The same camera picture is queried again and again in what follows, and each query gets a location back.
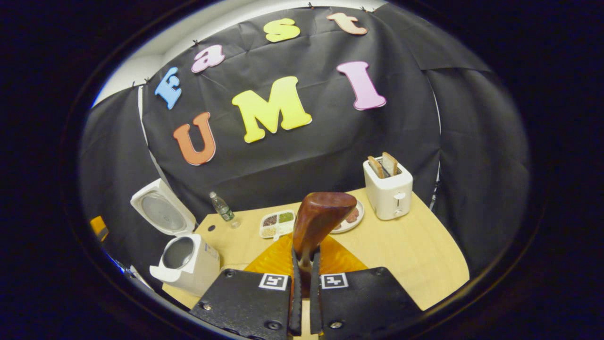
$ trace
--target brown handle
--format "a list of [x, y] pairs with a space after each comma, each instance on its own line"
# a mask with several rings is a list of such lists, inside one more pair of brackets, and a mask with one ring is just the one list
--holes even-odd
[[356, 198], [343, 192], [313, 192], [308, 194], [294, 224], [294, 251], [302, 266], [321, 241], [356, 207]]

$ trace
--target yellow letter m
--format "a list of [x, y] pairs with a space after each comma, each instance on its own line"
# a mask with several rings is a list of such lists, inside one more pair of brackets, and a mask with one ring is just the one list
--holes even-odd
[[283, 115], [281, 127], [285, 130], [299, 128], [312, 121], [310, 114], [304, 112], [296, 84], [298, 78], [290, 76], [275, 80], [272, 83], [271, 95], [268, 102], [258, 94], [249, 90], [236, 95], [233, 105], [239, 106], [247, 143], [252, 143], [264, 138], [265, 131], [258, 127], [258, 120], [271, 133], [277, 132], [279, 112]]

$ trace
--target table surface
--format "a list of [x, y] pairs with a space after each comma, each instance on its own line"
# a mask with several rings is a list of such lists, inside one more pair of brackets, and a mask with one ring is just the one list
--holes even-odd
[[[349, 194], [361, 201], [365, 215], [348, 232], [331, 236], [367, 267], [386, 267], [422, 310], [437, 304], [469, 280], [469, 271], [461, 250], [428, 207], [413, 193], [411, 210], [399, 218], [382, 221], [371, 208], [365, 188]], [[196, 234], [220, 253], [222, 269], [243, 270], [254, 258], [273, 243], [272, 238], [259, 235], [261, 219], [270, 213], [292, 209], [300, 202], [282, 206], [235, 212], [240, 226], [233, 228], [218, 214], [210, 214], [199, 225]], [[208, 227], [215, 225], [212, 231]], [[199, 296], [164, 284], [162, 289], [189, 308]], [[310, 335], [308, 301], [303, 301], [302, 339]]]

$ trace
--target plastic bottle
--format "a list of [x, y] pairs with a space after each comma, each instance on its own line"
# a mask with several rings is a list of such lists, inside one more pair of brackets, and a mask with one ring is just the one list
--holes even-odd
[[216, 195], [215, 192], [210, 193], [210, 198], [212, 199], [212, 205], [216, 212], [222, 217], [225, 221], [230, 221], [235, 217], [235, 214], [231, 211], [231, 208], [224, 202], [222, 198]]

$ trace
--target toaster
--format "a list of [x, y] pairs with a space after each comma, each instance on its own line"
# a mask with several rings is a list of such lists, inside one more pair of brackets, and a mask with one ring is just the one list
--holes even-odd
[[[382, 157], [375, 159], [382, 163]], [[409, 171], [399, 163], [396, 174], [387, 178], [379, 178], [368, 160], [363, 162], [363, 171], [365, 172], [367, 198], [380, 220], [392, 220], [409, 212], [411, 192], [413, 191], [413, 176]]]

